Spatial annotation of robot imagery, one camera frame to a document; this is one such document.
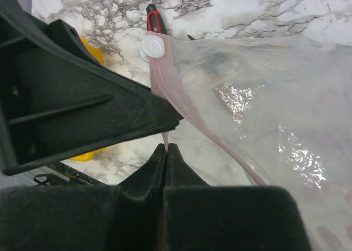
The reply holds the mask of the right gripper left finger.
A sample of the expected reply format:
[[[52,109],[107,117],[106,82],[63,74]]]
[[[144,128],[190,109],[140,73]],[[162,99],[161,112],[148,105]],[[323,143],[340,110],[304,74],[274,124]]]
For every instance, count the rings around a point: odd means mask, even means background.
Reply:
[[[1,250],[155,250],[166,159],[159,144],[119,185],[1,191]]]

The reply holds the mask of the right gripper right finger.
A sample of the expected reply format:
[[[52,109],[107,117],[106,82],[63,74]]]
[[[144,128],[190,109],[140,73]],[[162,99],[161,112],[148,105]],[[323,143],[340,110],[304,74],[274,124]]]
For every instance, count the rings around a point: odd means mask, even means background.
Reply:
[[[165,250],[310,250],[293,197],[280,187],[206,184],[170,144],[163,189]]]

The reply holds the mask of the clear zip top bag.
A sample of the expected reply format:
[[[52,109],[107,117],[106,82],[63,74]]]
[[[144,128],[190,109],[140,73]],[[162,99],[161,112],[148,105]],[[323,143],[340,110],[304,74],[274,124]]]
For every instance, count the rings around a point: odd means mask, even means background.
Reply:
[[[148,32],[151,87],[245,171],[298,202],[313,246],[351,250],[351,47]]]

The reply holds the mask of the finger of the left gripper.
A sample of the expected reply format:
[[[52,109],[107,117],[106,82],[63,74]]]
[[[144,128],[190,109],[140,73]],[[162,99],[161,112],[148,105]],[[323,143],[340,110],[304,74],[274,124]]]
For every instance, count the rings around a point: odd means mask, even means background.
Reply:
[[[166,100],[103,67],[73,27],[1,0],[1,171],[22,173],[173,130]]]

